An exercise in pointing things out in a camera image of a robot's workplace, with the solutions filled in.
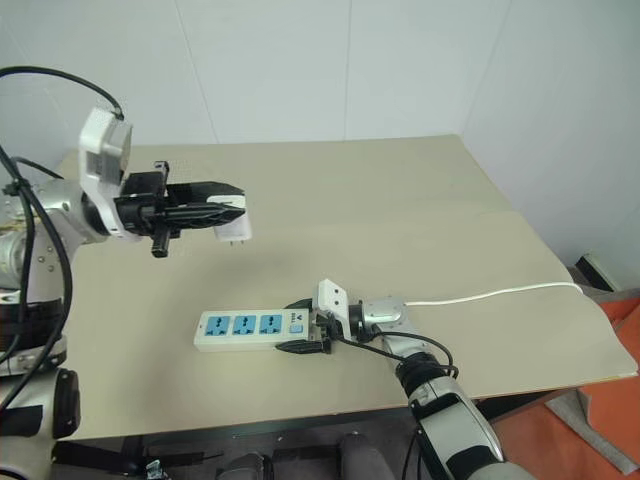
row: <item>black wire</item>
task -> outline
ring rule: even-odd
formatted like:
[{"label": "black wire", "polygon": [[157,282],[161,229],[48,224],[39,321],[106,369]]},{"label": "black wire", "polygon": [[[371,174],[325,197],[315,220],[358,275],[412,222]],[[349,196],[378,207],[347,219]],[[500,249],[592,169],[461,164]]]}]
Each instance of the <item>black wire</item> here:
[{"label": "black wire", "polygon": [[438,342],[437,340],[434,340],[433,338],[425,337],[424,335],[418,335],[416,333],[387,332],[387,331],[381,331],[381,330],[375,332],[372,338],[381,337],[381,336],[414,338],[416,340],[422,340],[423,342],[435,345],[436,347],[438,347],[440,350],[444,352],[444,354],[447,356],[447,361],[449,362],[448,365],[441,365],[441,367],[444,369],[448,369],[450,375],[451,373],[453,373],[453,378],[458,378],[460,369],[458,369],[458,367],[456,367],[453,364],[453,355],[451,354],[451,351],[447,347],[445,347],[442,343]]},{"label": "black wire", "polygon": [[39,163],[36,162],[32,162],[31,160],[27,160],[26,158],[22,158],[22,157],[11,157],[11,160],[13,160],[16,163],[21,163],[22,165],[26,165],[27,167],[31,167],[34,168],[35,170],[39,170],[42,173],[46,173],[47,175],[49,175],[50,177],[53,178],[58,178],[60,180],[64,179],[64,177],[62,175],[58,175],[56,172],[54,172],[53,170],[49,170],[47,167],[43,167],[42,165],[40,165]]},{"label": "black wire", "polygon": [[449,365],[453,365],[453,355],[451,355],[451,352],[449,351],[449,349],[445,347],[443,344],[441,344],[440,342],[438,342],[437,340],[434,340],[433,338],[425,337],[424,335],[418,335],[416,333],[388,332],[386,330],[385,331],[380,330],[373,334],[373,338],[380,337],[380,336],[414,338],[416,340],[422,340],[423,342],[430,343],[431,345],[435,345],[440,350],[442,350],[444,354],[447,356],[447,361],[449,362]]},{"label": "black wire", "polygon": [[76,75],[72,75],[67,72],[63,72],[62,70],[55,70],[53,68],[46,68],[46,67],[36,67],[32,65],[17,65],[14,67],[0,68],[0,78],[8,75],[19,74],[19,73],[35,73],[39,75],[49,75],[52,77],[60,77],[60,78],[64,78],[65,80],[69,80],[71,82],[75,82],[80,85],[83,85],[93,90],[94,92],[98,93],[99,95],[102,95],[109,103],[111,103],[111,105],[113,105],[113,108],[114,108],[113,113],[115,114],[116,118],[118,120],[124,120],[124,113],[118,101],[115,98],[113,98],[113,96],[109,92],[107,92],[103,88],[100,88],[95,83],[91,83],[90,81],[85,80],[84,78],[78,77]]},{"label": "black wire", "polygon": [[416,466],[416,478],[422,480],[422,451],[420,451],[420,445],[418,445],[418,465]]},{"label": "black wire", "polygon": [[[14,66],[14,67],[0,68],[0,78],[9,76],[9,75],[22,74],[22,73],[50,75],[53,77],[64,78],[71,82],[75,82],[80,85],[83,85],[93,90],[94,92],[98,93],[99,95],[104,97],[107,101],[109,101],[109,103],[111,103],[111,105],[114,108],[114,115],[116,116],[116,118],[119,120],[124,120],[124,113],[118,101],[109,92],[100,88],[98,85],[91,83],[88,80],[85,80],[84,78],[78,77],[76,75],[72,75],[67,72],[63,72],[61,70],[55,70],[55,69],[46,68],[46,67],[20,65],[20,66]],[[53,222],[49,218],[49,215],[45,211],[44,207],[42,206],[42,204],[40,203],[36,195],[31,190],[31,186],[29,185],[29,182],[27,182],[27,180],[20,174],[20,171],[18,170],[16,164],[9,158],[9,156],[4,151],[2,146],[0,146],[0,163],[2,163],[4,168],[7,170],[7,172],[13,179],[14,187],[16,188],[18,194],[21,195],[21,198],[24,196],[26,203],[33,206],[34,210],[36,211],[36,214],[38,215],[38,217],[40,217],[40,221],[42,222],[42,225],[45,231],[49,235],[49,238],[51,239],[51,243],[53,244],[56,254],[58,255],[58,259],[60,260],[60,270],[62,273],[62,282],[63,282],[62,314],[60,315],[58,321],[56,322],[56,325],[52,330],[51,335],[49,336],[44,346],[42,347],[40,354],[35,359],[33,367],[30,370],[28,370],[20,378],[20,381],[16,385],[14,385],[11,391],[3,399],[2,403],[0,404],[0,413],[2,413],[7,409],[9,404],[16,398],[16,396],[18,396],[18,394],[22,391],[25,385],[29,382],[29,380],[31,380],[33,375],[42,366],[45,359],[48,357],[49,353],[53,349],[53,346],[55,345],[57,339],[60,337],[62,333],[62,329],[64,328],[67,318],[69,317],[69,311],[71,309],[71,297],[73,295],[73,278],[71,276],[71,263],[69,262],[69,257],[64,248],[64,244],[62,242],[62,239],[60,238],[60,235],[58,234],[55,226],[53,225]],[[24,271],[27,272],[27,279],[25,280],[25,282],[28,282],[29,269],[23,266],[23,272]],[[23,309],[23,303],[26,303],[26,300],[23,301],[22,298],[23,297],[21,297],[21,310]]]},{"label": "black wire", "polygon": [[9,404],[18,396],[18,394],[22,391],[25,385],[31,380],[33,375],[38,371],[38,369],[42,366],[45,359],[48,357],[49,353],[53,349],[56,341],[60,337],[62,333],[62,329],[67,321],[67,317],[69,316],[69,311],[71,309],[71,297],[73,295],[73,279],[71,276],[71,264],[69,262],[69,257],[64,248],[64,243],[60,238],[53,222],[49,218],[49,215],[45,211],[44,207],[38,200],[38,197],[31,190],[31,186],[29,182],[20,174],[16,164],[9,158],[6,154],[2,146],[0,146],[0,163],[6,168],[9,175],[13,178],[14,186],[18,189],[19,192],[24,194],[26,201],[30,203],[38,217],[40,217],[40,221],[46,230],[49,238],[51,239],[51,243],[53,244],[53,248],[58,255],[60,260],[60,270],[62,273],[62,281],[63,281],[63,296],[62,296],[62,314],[58,318],[55,327],[51,331],[49,338],[45,342],[40,354],[35,359],[33,366],[20,378],[20,381],[14,385],[11,391],[7,394],[7,396],[2,400],[0,404],[0,413],[3,413]]},{"label": "black wire", "polygon": [[[29,290],[29,273],[31,270],[31,258],[33,257],[33,244],[35,240],[35,222],[33,220],[31,205],[29,205],[27,198],[22,192],[19,192],[19,195],[27,227],[27,234],[24,243],[24,260],[22,261],[22,273],[20,277],[20,308],[18,313],[18,323],[23,323],[26,320],[28,313],[27,291]],[[0,364],[13,355],[18,348],[21,339],[21,334],[17,333],[14,335],[11,345],[9,345],[7,350],[0,356]]]},{"label": "black wire", "polygon": [[[387,333],[388,332],[377,332],[374,335],[374,338],[375,337],[379,337],[381,335],[386,335]],[[406,335],[411,335],[410,338],[414,338],[413,334],[406,334]],[[400,332],[398,332],[397,336],[404,337],[405,334],[400,335]],[[421,335],[415,335],[415,337],[420,337],[420,339],[426,339],[427,338],[427,337],[422,337]],[[342,343],[344,343],[346,345],[350,345],[352,347],[362,348],[363,350],[369,350],[370,352],[377,353],[378,355],[382,355],[383,357],[387,357],[387,358],[390,358],[392,360],[397,360],[398,362],[404,362],[404,361],[407,360],[405,357],[402,357],[400,355],[395,355],[393,353],[389,353],[389,352],[386,352],[384,350],[380,350],[379,348],[371,347],[371,346],[369,346],[367,344],[364,344],[364,343],[353,342],[351,340],[347,340],[344,337],[336,337],[335,340],[338,340],[339,342],[342,342]],[[451,375],[451,373],[453,373],[453,378],[458,378],[458,374],[460,373],[460,370],[458,369],[458,367],[456,367],[452,363],[450,363],[449,365],[435,364],[433,366],[436,367],[436,368],[441,368],[443,370],[447,370],[449,375]]]},{"label": "black wire", "polygon": [[212,458],[220,458],[222,456],[224,456],[224,452],[216,453],[215,455],[209,455],[207,457],[202,457],[202,461],[211,460]]},{"label": "black wire", "polygon": [[411,450],[413,450],[413,444],[416,442],[416,437],[418,433],[416,432],[411,437],[411,442],[409,442],[409,448],[407,448],[407,456],[404,457],[404,466],[402,467],[402,480],[406,480],[407,478],[407,469],[409,468],[409,459],[411,458]]},{"label": "black wire", "polygon": [[351,345],[352,347],[362,348],[364,350],[369,350],[370,352],[377,353],[378,355],[382,355],[387,358],[391,358],[393,360],[398,360],[399,362],[404,362],[405,358],[400,355],[394,355],[393,353],[385,352],[384,350],[380,350],[379,348],[370,347],[369,345],[365,345],[364,343],[352,342],[351,340],[347,340],[344,337],[336,338],[339,342],[346,343],[347,345]]}]

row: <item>white plug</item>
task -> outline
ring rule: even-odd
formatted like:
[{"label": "white plug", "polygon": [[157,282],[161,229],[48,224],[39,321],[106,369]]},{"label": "white plug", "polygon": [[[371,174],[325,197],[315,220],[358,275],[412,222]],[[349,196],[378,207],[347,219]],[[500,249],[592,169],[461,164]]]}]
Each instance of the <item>white plug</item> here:
[{"label": "white plug", "polygon": [[218,240],[221,242],[242,242],[251,238],[251,223],[249,223],[247,200],[244,195],[212,195],[207,198],[207,202],[222,203],[245,209],[244,214],[232,222],[213,227]]}]

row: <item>beige table surface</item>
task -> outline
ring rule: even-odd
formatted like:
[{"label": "beige table surface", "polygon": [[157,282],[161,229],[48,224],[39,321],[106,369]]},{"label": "beige table surface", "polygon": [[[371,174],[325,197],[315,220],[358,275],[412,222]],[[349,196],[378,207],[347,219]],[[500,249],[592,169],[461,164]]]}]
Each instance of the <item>beige table surface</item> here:
[{"label": "beige table surface", "polygon": [[[200,353],[203,310],[280,308],[331,278],[352,300],[447,299],[571,280],[455,136],[336,143],[138,147],[130,170],[168,160],[175,182],[246,189],[254,239],[186,231],[170,257],[150,240],[78,251],[67,368],[80,375],[73,438],[144,434],[406,404],[387,360]],[[62,173],[73,176],[68,158]],[[631,375],[597,305],[568,287],[412,307],[453,351],[468,395],[550,389]]]}]

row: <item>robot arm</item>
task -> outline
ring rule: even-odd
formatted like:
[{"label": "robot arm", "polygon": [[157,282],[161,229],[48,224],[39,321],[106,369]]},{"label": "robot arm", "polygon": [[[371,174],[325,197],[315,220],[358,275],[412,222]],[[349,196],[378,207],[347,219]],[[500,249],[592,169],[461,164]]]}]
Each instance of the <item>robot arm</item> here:
[{"label": "robot arm", "polygon": [[328,325],[329,336],[350,332],[365,342],[381,336],[384,349],[401,358],[391,361],[409,399],[418,424],[418,445],[434,480],[534,478],[505,461],[495,432],[449,376],[452,369],[438,363],[425,341],[403,336],[418,332],[402,299],[387,297],[349,306],[346,291],[323,280],[312,305],[316,325]]},{"label": "robot arm", "polygon": [[[130,125],[94,109],[80,135],[79,182],[55,178],[29,187],[68,261],[81,245],[109,236],[125,241],[148,236],[156,257],[168,255],[170,239],[183,229],[213,227],[220,240],[250,238],[241,189],[216,182],[167,184],[166,162],[125,177],[130,140]],[[48,477],[56,440],[71,435],[80,422],[78,376],[60,368],[66,360],[66,338],[56,335],[68,310],[61,298],[69,292],[60,281],[63,259],[39,215],[28,270],[27,314],[20,317],[27,212],[15,196],[5,206],[12,221],[0,227],[0,401],[7,403],[0,412],[0,478],[39,480]],[[50,340],[55,342],[47,351]]]}]

